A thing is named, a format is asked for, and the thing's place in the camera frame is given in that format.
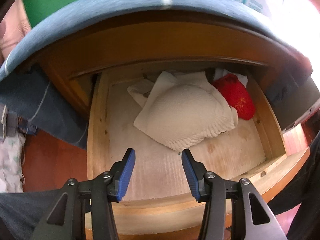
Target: drawer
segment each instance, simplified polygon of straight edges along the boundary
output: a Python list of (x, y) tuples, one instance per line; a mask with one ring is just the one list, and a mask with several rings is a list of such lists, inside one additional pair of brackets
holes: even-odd
[[(119, 234), (164, 234), (199, 230), (204, 203), (191, 196), (181, 155), (133, 126), (141, 107), (127, 87), (143, 76), (156, 79), (162, 70), (201, 71), (212, 62), (149, 62), (123, 65), (101, 73), (95, 85), (87, 148), (88, 179), (122, 159), (127, 148), (136, 152), (136, 164), (126, 196), (113, 203)], [(237, 65), (245, 72), (244, 65)], [(301, 168), (309, 151), (287, 157), (275, 115), (257, 82), (248, 76), (247, 90), (256, 113), (215, 138), (190, 147), (196, 161), (224, 179), (251, 180), (266, 201), (279, 193)], [(231, 201), (226, 202), (226, 227), (231, 225)], [(86, 227), (91, 228), (90, 214)]]

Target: blue denim cloth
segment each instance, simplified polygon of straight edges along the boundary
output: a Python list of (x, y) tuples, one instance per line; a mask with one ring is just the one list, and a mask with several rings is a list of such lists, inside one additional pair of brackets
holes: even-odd
[(0, 82), (0, 103), (41, 130), (86, 149), (88, 122), (60, 95), (39, 67)]
[(163, 9), (226, 17), (279, 41), (267, 17), (233, 0), (78, 0), (44, 19), (22, 39), (1, 66), (0, 81), (36, 51), (85, 27), (114, 16)]
[(0, 194), (0, 217), (16, 240), (30, 239), (58, 193), (59, 190)]

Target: white cloth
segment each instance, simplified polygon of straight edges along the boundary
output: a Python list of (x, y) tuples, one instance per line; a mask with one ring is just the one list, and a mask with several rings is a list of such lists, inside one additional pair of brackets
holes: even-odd
[(204, 72), (163, 71), (133, 125), (155, 141), (181, 152), (237, 125), (237, 112), (209, 84)]
[(16, 133), (0, 143), (0, 193), (23, 192), (21, 171), (21, 151), (25, 138)]
[(144, 107), (147, 102), (149, 93), (153, 88), (154, 83), (148, 79), (143, 79), (140, 82), (134, 84), (127, 88), (128, 93), (132, 98), (139, 104), (139, 106)]
[[(225, 75), (231, 73), (230, 71), (226, 70), (226, 69), (222, 69), (222, 68), (216, 68), (216, 71), (214, 72), (214, 78), (213, 81), (218, 80), (219, 78), (224, 77)], [(245, 88), (247, 88), (247, 83), (248, 83), (248, 78), (247, 76), (238, 74), (238, 73), (232, 73), (234, 75), (237, 76), (237, 78), (239, 79), (239, 81), (244, 85)]]

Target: screw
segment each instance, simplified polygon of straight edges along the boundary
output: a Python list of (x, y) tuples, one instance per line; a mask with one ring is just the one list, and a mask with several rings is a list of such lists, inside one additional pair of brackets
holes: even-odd
[(208, 177), (209, 179), (213, 179), (214, 176), (216, 176), (212, 171), (208, 171), (208, 172), (206, 173), (206, 175), (207, 175), (207, 177)]
[(242, 183), (243, 185), (248, 185), (248, 184), (250, 184), (250, 181), (249, 181), (247, 178), (242, 178), (242, 179), (241, 179), (241, 183)]
[(72, 186), (72, 185), (74, 185), (75, 184), (75, 180), (74, 179), (69, 179), (68, 180), (68, 185), (69, 186)]
[(105, 179), (109, 178), (109, 177), (110, 177), (109, 172), (108, 172), (108, 171), (105, 171), (105, 172), (103, 173), (102, 177), (105, 178)]

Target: red bag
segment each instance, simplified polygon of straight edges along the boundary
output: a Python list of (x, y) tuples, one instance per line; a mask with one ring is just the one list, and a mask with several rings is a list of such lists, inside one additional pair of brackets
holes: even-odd
[(249, 120), (254, 116), (255, 107), (245, 86), (234, 74), (227, 74), (212, 84), (238, 112), (238, 117)]

